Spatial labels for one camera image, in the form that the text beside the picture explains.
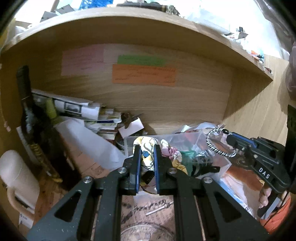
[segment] green sticky note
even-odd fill
[[[165,60],[162,58],[145,55],[119,55],[117,63],[162,67],[165,65]]]

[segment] metal screw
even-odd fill
[[[213,179],[210,178],[210,177],[204,177],[203,180],[204,180],[204,182],[207,183],[207,184],[210,184],[210,183],[213,182]]]
[[[150,212],[147,212],[145,215],[146,216],[149,216],[150,214],[153,214],[153,213],[156,213],[162,209],[165,209],[165,208],[169,208],[172,204],[174,203],[174,201],[170,202],[170,203],[165,203],[163,206],[153,210],[153,211],[150,211]]]
[[[177,169],[174,168],[174,167],[171,167],[171,168],[169,168],[168,172],[169,172],[170,174],[176,174],[176,173],[177,173]]]
[[[87,176],[83,179],[83,182],[85,182],[85,183],[90,183],[91,181],[92,181],[92,177],[90,177],[90,176]]]
[[[119,173],[123,174],[126,173],[126,168],[125,167],[120,167],[117,169]]]

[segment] metal key ring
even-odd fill
[[[215,128],[213,130],[211,130],[207,136],[206,136],[206,144],[208,145],[208,147],[213,150],[215,153],[219,154],[219,155],[222,155],[224,157],[234,157],[236,154],[237,154],[237,151],[236,149],[233,149],[232,153],[227,153],[227,152],[224,152],[224,151],[221,151],[220,149],[218,149],[210,140],[210,135],[215,133],[215,132],[223,132],[227,135],[232,135],[232,133],[226,129],[223,129],[223,128]]]

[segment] wine bottle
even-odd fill
[[[81,175],[68,164],[61,137],[50,118],[34,103],[29,67],[20,67],[16,77],[22,103],[23,136],[46,173],[62,188],[70,190],[80,181]]]

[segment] white plastic jug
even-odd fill
[[[34,220],[32,212],[35,210],[40,188],[37,179],[24,163],[22,157],[15,150],[6,151],[0,158],[0,177],[7,185],[9,203],[18,212]],[[18,197],[31,209],[23,207],[16,199]]]

